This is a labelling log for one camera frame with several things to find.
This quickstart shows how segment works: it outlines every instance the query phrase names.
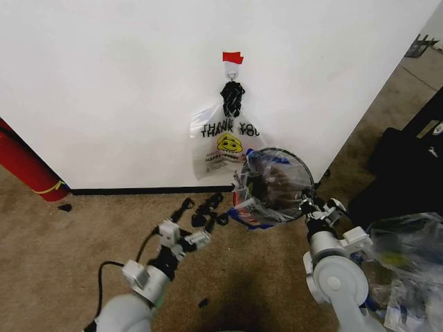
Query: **clear plastic bag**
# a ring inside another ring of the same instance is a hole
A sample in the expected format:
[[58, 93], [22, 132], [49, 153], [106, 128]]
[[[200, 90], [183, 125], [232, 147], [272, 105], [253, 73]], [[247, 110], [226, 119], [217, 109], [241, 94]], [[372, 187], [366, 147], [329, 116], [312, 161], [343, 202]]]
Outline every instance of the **clear plastic bag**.
[[443, 284], [443, 218], [420, 213], [377, 221], [368, 228], [372, 256], [400, 277]]
[[443, 286], [395, 279], [384, 326], [396, 332], [441, 332], [442, 310]]
[[250, 151], [235, 180], [234, 207], [228, 213], [249, 228], [297, 219], [302, 215], [302, 192], [314, 195], [311, 172], [297, 156], [282, 149]]
[[191, 118], [190, 137], [195, 176], [203, 178], [217, 172], [234, 173], [246, 161], [249, 149], [266, 147], [257, 127], [244, 115], [226, 117], [217, 104]]

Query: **beige carpet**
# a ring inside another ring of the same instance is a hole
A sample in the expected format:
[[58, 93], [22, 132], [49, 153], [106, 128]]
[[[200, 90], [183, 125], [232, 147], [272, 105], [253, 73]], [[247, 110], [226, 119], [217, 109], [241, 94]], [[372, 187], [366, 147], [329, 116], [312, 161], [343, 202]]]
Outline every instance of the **beige carpet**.
[[[372, 180], [365, 162], [383, 130], [402, 128], [434, 94], [434, 76], [429, 85], [414, 75], [428, 62], [434, 69], [427, 75], [443, 77], [443, 56], [428, 50], [413, 61], [408, 70], [403, 62], [397, 68], [342, 148], [322, 197], [347, 203], [363, 189]], [[96, 310], [100, 262], [134, 258], [145, 235], [187, 196], [70, 196], [63, 203], [73, 210], [66, 213], [0, 169], [2, 331], [80, 331]], [[209, 194], [189, 196], [201, 203]], [[230, 194], [224, 196], [220, 211], [230, 206]], [[188, 230], [190, 216], [181, 220]], [[305, 283], [305, 234], [301, 221], [253, 232], [235, 221], [218, 227], [213, 242], [180, 265], [153, 330], [335, 332], [331, 308], [317, 305]], [[149, 244], [143, 260], [155, 255], [157, 243]], [[128, 292], [118, 268], [105, 268], [104, 290], [105, 301]], [[204, 298], [209, 304], [199, 308]]]

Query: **black baseboard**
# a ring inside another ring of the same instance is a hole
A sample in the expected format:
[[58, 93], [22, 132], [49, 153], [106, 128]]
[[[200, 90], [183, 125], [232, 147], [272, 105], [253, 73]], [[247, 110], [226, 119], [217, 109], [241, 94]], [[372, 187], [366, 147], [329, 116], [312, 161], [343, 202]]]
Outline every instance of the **black baseboard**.
[[200, 192], [232, 192], [233, 189], [234, 185], [213, 185], [208, 187], [71, 189], [71, 193], [73, 195], [189, 194]]

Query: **red tag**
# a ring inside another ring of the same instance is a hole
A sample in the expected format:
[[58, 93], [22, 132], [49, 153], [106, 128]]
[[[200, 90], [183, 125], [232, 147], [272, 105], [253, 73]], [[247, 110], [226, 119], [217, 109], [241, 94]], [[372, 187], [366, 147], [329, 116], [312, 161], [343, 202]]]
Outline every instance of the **red tag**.
[[240, 55], [240, 52], [223, 52], [223, 61], [242, 64], [243, 57]]

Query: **yellow smiley face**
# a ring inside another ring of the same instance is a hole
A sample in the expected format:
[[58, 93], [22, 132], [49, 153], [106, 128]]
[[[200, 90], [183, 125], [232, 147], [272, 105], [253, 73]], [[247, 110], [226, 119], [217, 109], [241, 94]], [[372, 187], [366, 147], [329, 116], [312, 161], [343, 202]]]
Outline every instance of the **yellow smiley face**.
[[225, 133], [217, 141], [218, 150], [224, 150], [229, 152], [242, 152], [242, 143], [234, 136]]

